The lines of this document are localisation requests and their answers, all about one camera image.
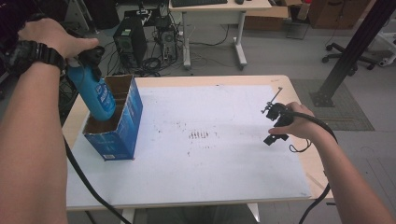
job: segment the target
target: watch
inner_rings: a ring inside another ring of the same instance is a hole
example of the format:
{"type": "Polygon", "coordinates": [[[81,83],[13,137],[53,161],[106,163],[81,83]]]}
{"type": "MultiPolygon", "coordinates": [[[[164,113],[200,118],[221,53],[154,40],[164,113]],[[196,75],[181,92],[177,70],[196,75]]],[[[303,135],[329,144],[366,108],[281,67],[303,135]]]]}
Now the watch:
{"type": "Polygon", "coordinates": [[[65,73],[66,61],[56,49],[35,41],[18,41],[17,45],[6,52],[5,66],[11,75],[19,77],[27,71],[34,62],[52,64],[65,73]]]}

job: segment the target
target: table leg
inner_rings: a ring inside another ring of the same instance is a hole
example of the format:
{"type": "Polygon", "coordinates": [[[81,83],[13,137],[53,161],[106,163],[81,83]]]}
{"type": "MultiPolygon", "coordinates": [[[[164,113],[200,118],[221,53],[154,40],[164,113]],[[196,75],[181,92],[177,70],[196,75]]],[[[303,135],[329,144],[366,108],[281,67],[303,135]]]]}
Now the table leg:
{"type": "Polygon", "coordinates": [[[259,205],[257,203],[248,203],[247,207],[250,209],[256,221],[260,223],[259,205]]]}
{"type": "Polygon", "coordinates": [[[241,45],[242,32],[244,31],[246,14],[247,14],[246,11],[241,11],[241,14],[239,15],[239,23],[238,23],[238,36],[233,38],[236,54],[238,55],[241,69],[243,69],[246,65],[248,65],[247,59],[245,58],[244,50],[242,49],[242,45],[241,45]]]}
{"type": "Polygon", "coordinates": [[[183,63],[187,70],[191,69],[191,59],[190,59],[190,44],[189,38],[187,37],[187,12],[181,13],[181,19],[183,21],[183,63]]]}
{"type": "Polygon", "coordinates": [[[131,223],[134,223],[134,208],[126,208],[122,210],[122,216],[131,223]]]}

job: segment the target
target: black metal pole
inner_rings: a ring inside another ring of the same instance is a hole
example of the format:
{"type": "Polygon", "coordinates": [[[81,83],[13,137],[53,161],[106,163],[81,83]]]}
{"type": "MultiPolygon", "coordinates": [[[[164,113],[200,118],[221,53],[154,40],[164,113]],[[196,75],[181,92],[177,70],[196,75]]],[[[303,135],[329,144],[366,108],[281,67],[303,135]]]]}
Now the black metal pole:
{"type": "Polygon", "coordinates": [[[396,8],[396,0],[376,0],[318,92],[310,93],[315,106],[333,106],[332,97],[353,64],[374,40],[396,8]]]}

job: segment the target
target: open box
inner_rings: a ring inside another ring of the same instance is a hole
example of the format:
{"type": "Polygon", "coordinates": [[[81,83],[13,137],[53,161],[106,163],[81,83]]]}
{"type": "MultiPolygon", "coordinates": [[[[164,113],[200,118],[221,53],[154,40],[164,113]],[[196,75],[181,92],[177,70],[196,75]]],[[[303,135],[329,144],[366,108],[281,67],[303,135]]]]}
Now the open box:
{"type": "Polygon", "coordinates": [[[105,77],[116,100],[114,115],[106,121],[88,117],[84,136],[105,161],[134,158],[143,104],[133,76],[105,77]]]}

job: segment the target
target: office chair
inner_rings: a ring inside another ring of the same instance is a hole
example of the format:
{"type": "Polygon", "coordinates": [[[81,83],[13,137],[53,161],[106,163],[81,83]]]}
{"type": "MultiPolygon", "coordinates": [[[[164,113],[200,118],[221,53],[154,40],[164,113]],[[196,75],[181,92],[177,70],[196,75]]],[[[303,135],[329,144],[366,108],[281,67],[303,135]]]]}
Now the office chair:
{"type": "MultiPolygon", "coordinates": [[[[338,51],[340,51],[341,53],[335,53],[335,54],[328,54],[325,57],[322,58],[322,62],[323,63],[327,63],[329,61],[329,59],[331,58],[340,58],[341,55],[343,55],[343,52],[345,50],[345,48],[339,46],[336,43],[331,43],[330,45],[326,46],[326,50],[330,51],[333,48],[337,49],[338,51]]],[[[373,68],[375,67],[375,65],[378,63],[376,60],[374,59],[370,59],[364,56],[360,56],[358,61],[364,62],[364,63],[368,63],[369,65],[367,66],[368,70],[373,70],[373,68]]],[[[353,76],[355,74],[355,72],[358,71],[358,64],[354,63],[350,72],[349,72],[349,76],[353,76]]]]}

